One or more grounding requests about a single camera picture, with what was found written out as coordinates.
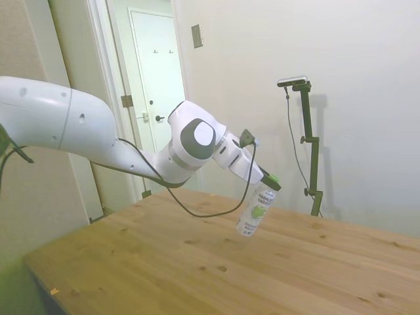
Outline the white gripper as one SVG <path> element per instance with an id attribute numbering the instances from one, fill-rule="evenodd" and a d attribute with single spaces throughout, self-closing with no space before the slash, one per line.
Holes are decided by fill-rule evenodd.
<path id="1" fill-rule="evenodd" d="M 271 174 L 259 167 L 255 161 L 252 161 L 252 155 L 247 149 L 241 149 L 235 160 L 228 167 L 237 177 L 246 182 L 258 183 L 261 181 L 272 190 L 280 190 L 282 187 L 270 177 Z"/>

